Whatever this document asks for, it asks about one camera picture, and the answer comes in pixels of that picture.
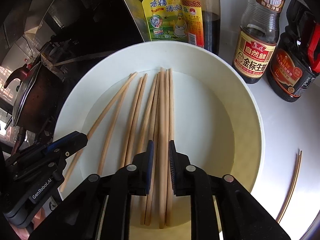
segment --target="red label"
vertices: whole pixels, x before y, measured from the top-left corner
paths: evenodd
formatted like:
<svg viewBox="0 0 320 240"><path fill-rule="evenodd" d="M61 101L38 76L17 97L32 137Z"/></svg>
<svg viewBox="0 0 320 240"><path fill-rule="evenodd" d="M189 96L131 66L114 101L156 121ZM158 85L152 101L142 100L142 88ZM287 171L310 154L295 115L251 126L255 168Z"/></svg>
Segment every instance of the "red label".
<svg viewBox="0 0 320 240"><path fill-rule="evenodd" d="M295 84L302 77L302 70L294 65L290 56L283 50L277 49L272 61L271 73L278 85L289 95L294 95Z"/></svg>
<svg viewBox="0 0 320 240"><path fill-rule="evenodd" d="M188 42L204 48L201 2L199 0L181 0L181 4L188 26Z"/></svg>
<svg viewBox="0 0 320 240"><path fill-rule="evenodd" d="M241 30L233 63L245 76L260 78L275 47L275 44L264 44Z"/></svg>

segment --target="glass bottle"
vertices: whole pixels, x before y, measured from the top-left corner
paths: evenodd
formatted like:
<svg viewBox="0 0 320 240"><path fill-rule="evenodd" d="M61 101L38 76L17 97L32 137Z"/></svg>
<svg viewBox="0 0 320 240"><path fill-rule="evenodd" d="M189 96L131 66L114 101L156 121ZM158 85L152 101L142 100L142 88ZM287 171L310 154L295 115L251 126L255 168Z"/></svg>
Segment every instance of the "glass bottle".
<svg viewBox="0 0 320 240"><path fill-rule="evenodd" d="M219 53L220 0L181 0L188 25L188 42Z"/></svg>
<svg viewBox="0 0 320 240"><path fill-rule="evenodd" d="M285 0L248 0L232 62L248 84L259 81L279 39L279 16Z"/></svg>

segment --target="screw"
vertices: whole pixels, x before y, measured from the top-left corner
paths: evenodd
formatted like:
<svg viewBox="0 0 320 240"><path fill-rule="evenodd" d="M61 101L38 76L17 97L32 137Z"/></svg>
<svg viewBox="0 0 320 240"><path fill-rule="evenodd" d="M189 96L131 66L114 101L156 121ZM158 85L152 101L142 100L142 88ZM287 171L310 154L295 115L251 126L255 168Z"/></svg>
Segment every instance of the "screw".
<svg viewBox="0 0 320 240"><path fill-rule="evenodd" d="M135 171L137 169L137 166L134 164L130 164L127 166L128 171Z"/></svg>
<svg viewBox="0 0 320 240"><path fill-rule="evenodd" d="M233 182L234 178L231 175L226 175L224 176L224 180L226 182Z"/></svg>
<svg viewBox="0 0 320 240"><path fill-rule="evenodd" d="M91 175L89 176L89 178L88 178L88 180L89 180L90 182L95 182L95 181L97 181L98 179L99 179L99 177L98 177L97 174L91 174Z"/></svg>
<svg viewBox="0 0 320 240"><path fill-rule="evenodd" d="M196 170L196 167L193 166L193 165L188 165L188 166L186 167L186 170L187 170L187 171L195 171L195 170Z"/></svg>

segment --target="pot lid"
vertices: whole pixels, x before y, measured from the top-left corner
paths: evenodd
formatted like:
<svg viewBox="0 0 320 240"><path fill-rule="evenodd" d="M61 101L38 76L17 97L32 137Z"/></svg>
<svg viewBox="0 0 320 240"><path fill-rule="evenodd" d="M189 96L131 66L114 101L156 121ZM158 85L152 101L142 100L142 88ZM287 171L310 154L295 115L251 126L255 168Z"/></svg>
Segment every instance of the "pot lid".
<svg viewBox="0 0 320 240"><path fill-rule="evenodd" d="M23 80L21 86L19 87L16 100L13 104L13 110L12 110L12 121L13 126L16 126L19 120L19 117L21 115L21 111L23 109L24 103L26 101L26 98L33 87L33 85L36 82L39 70L42 66L42 62L40 61L38 64L36 64L28 73L26 78Z"/></svg>

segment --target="chopstick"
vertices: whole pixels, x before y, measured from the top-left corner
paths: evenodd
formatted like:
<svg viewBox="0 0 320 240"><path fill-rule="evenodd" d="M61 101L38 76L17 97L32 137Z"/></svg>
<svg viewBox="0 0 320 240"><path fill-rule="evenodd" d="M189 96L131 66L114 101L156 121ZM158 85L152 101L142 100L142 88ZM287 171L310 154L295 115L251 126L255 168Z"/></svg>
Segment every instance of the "chopstick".
<svg viewBox="0 0 320 240"><path fill-rule="evenodd" d="M151 207L152 207L152 198L153 198L153 188L155 181L155 171L156 171L156 160L158 152L158 135L159 135L159 84L160 84L160 72L156 75L156 89L155 95L152 103L152 113L151 113L151 122L150 122L150 131L149 131L149 140L153 140L154 151L153 151L153 163L151 171L151 183L149 194L146 197L142 197L142 210L140 217L141 225L150 225L151 221Z"/></svg>
<svg viewBox="0 0 320 240"><path fill-rule="evenodd" d="M127 149L128 149L129 138L130 138L130 132L131 132L132 122L133 122L133 118L134 118L134 112L136 110L138 97L139 97L139 93L140 93L140 89L141 89L141 85L142 85L142 79L143 79L142 77L139 79L137 90L136 90L136 93L133 97L133 101L132 101L132 105L131 105L131 110L130 110L129 119L128 119L128 123L127 123L127 131L125 133L125 140L124 140L124 144L123 144L124 148L122 151L122 157L121 157L121 161L120 161L120 168L125 166L125 160L126 160L126 156L127 156Z"/></svg>
<svg viewBox="0 0 320 240"><path fill-rule="evenodd" d="M168 177L168 163L167 154L168 147L167 141L167 121L166 121L166 87L165 87L165 74L161 71L160 79L160 106L159 106L159 228L164 228L165 225L165 212L167 203L167 177Z"/></svg>
<svg viewBox="0 0 320 240"><path fill-rule="evenodd" d="M127 149L127 154L126 154L126 158L125 158L125 166L129 165L132 162L132 149L133 149L134 137L136 134L137 123L138 123L138 118L139 118L139 113L140 113L140 107L141 107L141 102L142 102L142 98L143 98L144 88L146 87L147 78L148 78L148 74L145 74L143 77L143 80L142 80L136 110L134 111L134 116L133 116L133 120L132 120L132 127L131 127L131 131L130 131L130 138L129 138L129 143L128 143L128 149Z"/></svg>
<svg viewBox="0 0 320 240"><path fill-rule="evenodd" d="M174 140L174 101L173 101L173 76L172 68L169 69L169 141ZM167 187L167 209L165 224L171 226L173 190L171 183L170 163L168 162L168 187Z"/></svg>
<svg viewBox="0 0 320 240"><path fill-rule="evenodd" d="M146 134L147 134L147 127L148 127L148 123L149 123L152 102L153 102L153 98L154 98L155 90L156 90L157 77L158 77L158 75L155 75L155 77L153 79L151 92L150 92L147 106L146 106L146 110L145 110L145 113L143 116L143 123L141 125L140 139L138 142L139 144L137 146L137 153L141 153L143 151L143 146L144 146L144 142L145 142L145 138L146 138Z"/></svg>
<svg viewBox="0 0 320 240"><path fill-rule="evenodd" d="M294 188L296 187L297 179L298 179L298 175L299 175L299 171L300 171L301 158L302 158L302 151L300 151L299 154L297 155L295 169L294 169L292 181L291 181L291 184L290 184L290 188L289 188L287 196L286 196L286 198L284 200L284 203L283 203L283 205L281 207L281 210L280 210L280 212L279 212L279 214L278 214L278 216L276 218L276 221L278 223L280 223L280 221L282 220L282 217L283 217L285 211L287 210L287 207L288 207L289 202L291 200Z"/></svg>
<svg viewBox="0 0 320 240"><path fill-rule="evenodd" d="M113 116L113 118L111 120L111 124L110 124L109 130L108 130L108 133L106 135L106 140L105 140L102 152L101 152L100 162L99 162L99 166L98 166L97 174L99 176L101 176L102 171L103 171L103 166L104 166L104 162L106 160L106 156L107 156L110 140L111 140L111 137L112 137L112 133L113 133L113 130L115 128L116 121L117 121L117 118L118 118L122 103L124 101L125 95L126 95L126 93L128 91L128 88L129 88L129 86L127 86L125 88L125 90L123 91L123 93L121 95L120 101L119 101L119 103L117 105L116 111L115 111L114 116Z"/></svg>
<svg viewBox="0 0 320 240"><path fill-rule="evenodd" d="M130 75L129 79L124 83L124 85L119 89L119 91L114 95L114 97L110 100L110 102L107 104L107 106L103 109L102 113L99 115L99 117L97 118L97 120L94 122L94 124L92 125L91 129L87 133L88 140L90 140L91 136L94 134L95 130L99 126L99 124L102 121L102 119L104 118L104 116L107 114L107 112L110 110L110 108L113 106L113 104L118 100L118 98L124 92L126 87L130 84L130 82L135 78L135 76L137 74L138 73L135 72L132 75ZM65 174L65 180L64 180L63 184L60 186L60 191L61 192L64 191L64 189L65 189L65 187L66 187L66 185L68 183L68 180L70 179L70 176L71 176L71 174L73 172L73 169L75 168L76 163L77 163L78 159L80 158L82 152L83 152L83 149L81 149L80 151L75 153L75 156L72 159L71 164L68 167L68 170L67 170L67 172Z"/></svg>

